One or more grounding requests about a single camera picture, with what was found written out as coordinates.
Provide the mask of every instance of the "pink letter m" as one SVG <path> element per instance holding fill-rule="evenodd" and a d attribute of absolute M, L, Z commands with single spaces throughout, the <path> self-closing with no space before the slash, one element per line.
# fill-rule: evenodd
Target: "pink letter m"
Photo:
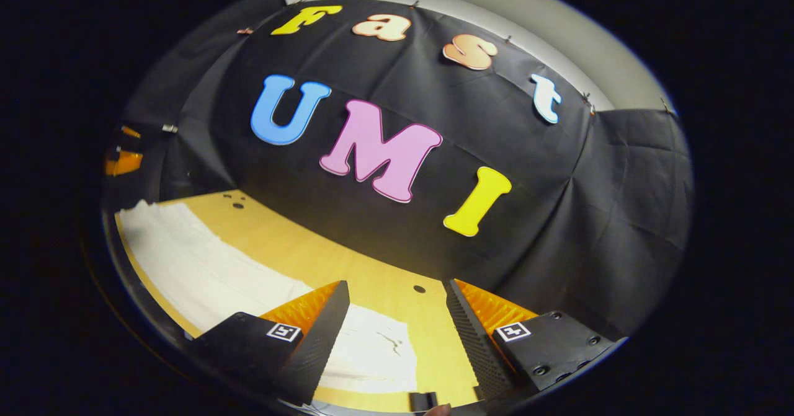
<path fill-rule="evenodd" d="M 411 184 L 431 149 L 442 144 L 442 136 L 425 125 L 414 123 L 383 142 L 380 108 L 362 100 L 346 105 L 348 120 L 334 149 L 320 158 L 320 166 L 335 175 L 350 172 L 347 159 L 355 148 L 355 180 L 365 181 L 388 164 L 383 176 L 372 181 L 372 188 L 397 202 L 410 202 Z"/>

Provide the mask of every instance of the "yellow letter i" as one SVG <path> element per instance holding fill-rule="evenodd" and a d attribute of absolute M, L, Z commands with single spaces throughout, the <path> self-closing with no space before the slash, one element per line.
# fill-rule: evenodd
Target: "yellow letter i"
<path fill-rule="evenodd" d="M 458 232 L 464 236 L 474 236 L 480 230 L 477 224 L 483 219 L 485 213 L 491 209 L 496 199 L 505 193 L 510 193 L 513 185 L 499 171 L 488 167 L 477 170 L 477 186 L 466 198 L 463 206 L 454 215 L 444 218 L 447 229 Z"/>

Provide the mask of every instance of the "blue letter u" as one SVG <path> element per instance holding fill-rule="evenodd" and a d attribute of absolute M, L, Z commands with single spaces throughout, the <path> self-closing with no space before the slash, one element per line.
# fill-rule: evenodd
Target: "blue letter u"
<path fill-rule="evenodd" d="M 289 145 L 306 131 L 309 120 L 321 99 L 331 94 L 331 89 L 318 82 L 306 82 L 300 86 L 303 97 L 287 126 L 273 123 L 273 112 L 281 96 L 295 85 L 295 80 L 284 75 L 270 75 L 264 79 L 264 89 L 256 101 L 251 114 L 251 130 L 261 140 L 274 145 Z"/>

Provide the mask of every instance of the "white wall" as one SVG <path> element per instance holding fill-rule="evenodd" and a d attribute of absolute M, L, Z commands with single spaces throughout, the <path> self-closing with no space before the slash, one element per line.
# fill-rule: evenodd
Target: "white wall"
<path fill-rule="evenodd" d="M 416 0 L 383 0 L 412 4 Z M 460 18 L 538 58 L 599 110 L 671 105 L 650 71 L 617 38 L 558 0 L 420 0 L 420 6 Z"/>

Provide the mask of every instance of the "wrinkled fabric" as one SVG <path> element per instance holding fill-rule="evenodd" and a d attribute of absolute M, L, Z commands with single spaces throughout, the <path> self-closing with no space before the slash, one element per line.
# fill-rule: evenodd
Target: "wrinkled fabric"
<path fill-rule="evenodd" d="M 343 9 L 294 34 L 270 35 L 302 7 L 323 4 Z M 405 40 L 352 33 L 377 13 L 411 20 Z M 661 299 L 692 214 L 689 150 L 675 117 L 655 110 L 591 116 L 576 88 L 532 55 L 420 7 L 323 0 L 259 19 L 244 37 L 217 22 L 202 29 L 206 40 L 183 43 L 137 94 L 128 122 L 170 117 L 186 127 L 164 144 L 162 175 L 146 182 L 156 184 L 158 197 L 149 200 L 240 188 L 357 252 L 439 280 L 459 278 L 539 314 L 561 309 L 612 337 L 635 331 Z M 462 33 L 496 44 L 490 68 L 472 71 L 443 57 L 442 47 Z M 295 80 L 275 109 L 278 125 L 292 119 L 301 84 L 332 89 L 303 136 L 287 146 L 266 144 L 251 131 L 253 107 L 271 74 Z M 558 124 L 534 108 L 531 74 L 555 83 L 563 99 L 553 105 Z M 364 182 L 321 169 L 352 99 L 381 108 L 384 139 L 414 123 L 443 136 L 417 173 L 408 204 L 372 189 L 383 168 Z M 484 166 L 507 176 L 511 192 L 488 210 L 476 236 L 446 229 L 443 219 L 463 204 Z"/>

